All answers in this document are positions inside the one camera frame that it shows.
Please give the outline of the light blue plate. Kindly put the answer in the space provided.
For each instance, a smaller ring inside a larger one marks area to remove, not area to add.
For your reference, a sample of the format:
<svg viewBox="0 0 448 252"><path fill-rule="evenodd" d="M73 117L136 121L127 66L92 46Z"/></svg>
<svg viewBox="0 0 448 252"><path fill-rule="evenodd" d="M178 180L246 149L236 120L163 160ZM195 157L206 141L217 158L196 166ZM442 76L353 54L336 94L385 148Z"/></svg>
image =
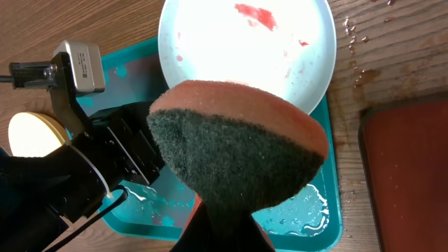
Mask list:
<svg viewBox="0 0 448 252"><path fill-rule="evenodd" d="M337 39L326 0L166 0L158 50L169 87L239 83L311 113L330 84Z"/></svg>

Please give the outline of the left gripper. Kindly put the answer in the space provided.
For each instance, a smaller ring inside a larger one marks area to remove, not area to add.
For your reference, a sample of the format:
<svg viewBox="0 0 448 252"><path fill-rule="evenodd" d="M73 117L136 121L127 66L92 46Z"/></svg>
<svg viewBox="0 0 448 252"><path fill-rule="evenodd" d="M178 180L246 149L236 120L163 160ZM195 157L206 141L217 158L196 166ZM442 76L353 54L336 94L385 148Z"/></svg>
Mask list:
<svg viewBox="0 0 448 252"><path fill-rule="evenodd" d="M67 177L50 190L48 202L75 222L90 217L123 180L149 186L165 162L148 128L149 101L87 116L76 101L69 54L59 52L50 63L55 67L52 108L72 139L50 154Z"/></svg>

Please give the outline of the red black sponge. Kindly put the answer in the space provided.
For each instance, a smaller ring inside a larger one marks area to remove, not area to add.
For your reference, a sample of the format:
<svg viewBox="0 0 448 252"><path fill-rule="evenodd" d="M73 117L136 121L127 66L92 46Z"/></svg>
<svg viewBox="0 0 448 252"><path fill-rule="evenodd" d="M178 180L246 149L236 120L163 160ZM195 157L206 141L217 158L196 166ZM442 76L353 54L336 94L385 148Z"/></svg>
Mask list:
<svg viewBox="0 0 448 252"><path fill-rule="evenodd" d="M298 194L329 154L310 115L236 83L186 80L150 105L147 122L163 160L217 227Z"/></svg>

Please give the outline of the yellow plate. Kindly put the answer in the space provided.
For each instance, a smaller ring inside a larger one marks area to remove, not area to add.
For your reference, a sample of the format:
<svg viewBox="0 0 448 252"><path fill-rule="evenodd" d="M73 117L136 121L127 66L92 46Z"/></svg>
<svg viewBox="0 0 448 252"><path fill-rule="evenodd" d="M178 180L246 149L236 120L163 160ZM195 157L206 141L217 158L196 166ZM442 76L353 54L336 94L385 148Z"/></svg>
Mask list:
<svg viewBox="0 0 448 252"><path fill-rule="evenodd" d="M66 129L48 115L33 112L15 114L8 125L13 156L45 157L69 140Z"/></svg>

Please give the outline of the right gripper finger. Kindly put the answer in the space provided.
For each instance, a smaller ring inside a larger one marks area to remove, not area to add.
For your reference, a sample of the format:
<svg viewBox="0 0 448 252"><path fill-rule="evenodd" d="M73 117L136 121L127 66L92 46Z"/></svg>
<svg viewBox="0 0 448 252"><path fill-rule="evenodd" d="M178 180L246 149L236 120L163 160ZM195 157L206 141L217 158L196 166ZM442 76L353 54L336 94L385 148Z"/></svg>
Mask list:
<svg viewBox="0 0 448 252"><path fill-rule="evenodd" d="M171 252L275 252L267 235L253 217L245 213L229 228L217 227L205 203L195 211Z"/></svg>

